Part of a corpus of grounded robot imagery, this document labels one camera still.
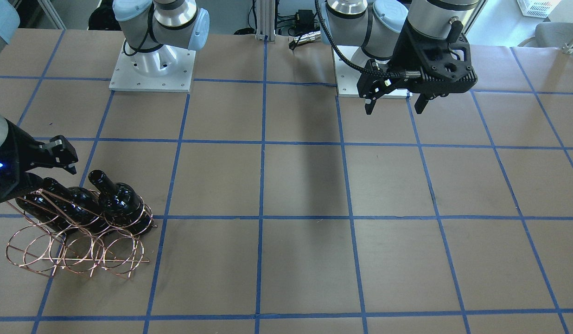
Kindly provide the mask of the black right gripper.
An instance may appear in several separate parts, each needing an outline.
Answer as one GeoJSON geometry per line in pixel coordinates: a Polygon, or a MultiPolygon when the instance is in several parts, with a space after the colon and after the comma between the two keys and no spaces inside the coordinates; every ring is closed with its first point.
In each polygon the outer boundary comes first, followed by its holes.
{"type": "Polygon", "coordinates": [[[11,121],[3,123],[7,132],[0,144],[0,203],[42,186],[42,178],[28,172],[35,167],[61,168],[77,174],[77,152],[65,136],[56,135],[48,142],[41,142],[11,121]]]}

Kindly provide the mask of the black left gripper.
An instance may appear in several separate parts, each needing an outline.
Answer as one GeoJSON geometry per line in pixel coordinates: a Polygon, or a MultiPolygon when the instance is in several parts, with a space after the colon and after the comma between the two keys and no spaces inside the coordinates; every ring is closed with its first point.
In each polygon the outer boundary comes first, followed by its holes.
{"type": "Polygon", "coordinates": [[[415,30],[406,20],[391,66],[373,58],[367,60],[364,69],[368,72],[362,72],[358,80],[358,94],[365,99],[368,116],[377,99],[398,88],[419,93],[415,112],[420,115],[440,93],[464,93],[477,84],[463,24],[456,20],[447,27],[450,32],[444,33],[442,39],[434,39],[415,30]]]}

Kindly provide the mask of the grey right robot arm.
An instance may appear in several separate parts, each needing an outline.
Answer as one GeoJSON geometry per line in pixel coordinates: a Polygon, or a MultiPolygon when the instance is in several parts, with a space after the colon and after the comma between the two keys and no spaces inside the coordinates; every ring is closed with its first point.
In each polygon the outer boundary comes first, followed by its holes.
{"type": "MultiPolygon", "coordinates": [[[[414,0],[406,8],[396,0],[317,0],[322,31],[333,51],[361,76],[359,97],[367,114],[378,98],[396,89],[419,95],[414,108],[451,92],[427,79],[444,79],[447,48],[463,37],[462,9],[472,4],[414,0]]],[[[170,47],[199,51],[210,29],[208,11],[193,0],[115,0],[115,19],[126,44],[140,57],[168,54],[170,47]]],[[[48,143],[33,139],[0,115],[0,203],[39,190],[37,167],[62,168],[76,174],[77,154],[61,135],[48,143]]]]}

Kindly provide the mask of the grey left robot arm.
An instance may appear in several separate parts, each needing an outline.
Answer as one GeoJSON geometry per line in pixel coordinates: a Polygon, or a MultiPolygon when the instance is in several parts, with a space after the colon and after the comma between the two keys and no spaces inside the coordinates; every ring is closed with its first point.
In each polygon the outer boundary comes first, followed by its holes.
{"type": "Polygon", "coordinates": [[[478,77],[463,30],[477,0],[317,0],[325,42],[359,72],[358,96],[371,114],[380,97],[405,89],[429,101],[469,91],[478,77]]]}

